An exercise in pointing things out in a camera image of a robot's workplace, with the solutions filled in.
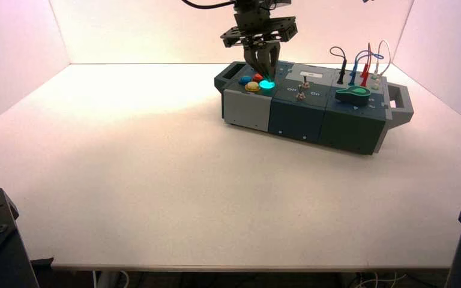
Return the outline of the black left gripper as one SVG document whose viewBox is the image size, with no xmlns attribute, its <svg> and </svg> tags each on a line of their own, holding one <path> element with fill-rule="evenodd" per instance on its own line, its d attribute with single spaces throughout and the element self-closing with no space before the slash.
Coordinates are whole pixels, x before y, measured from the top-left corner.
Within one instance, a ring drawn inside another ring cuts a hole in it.
<svg viewBox="0 0 461 288">
<path fill-rule="evenodd" d="M 271 17 L 271 12 L 291 4 L 291 1 L 235 1 L 236 25 L 221 34 L 224 46 L 243 46 L 246 63 L 261 76 L 275 78 L 279 42 L 288 42 L 298 30 L 296 17 Z"/>
</svg>

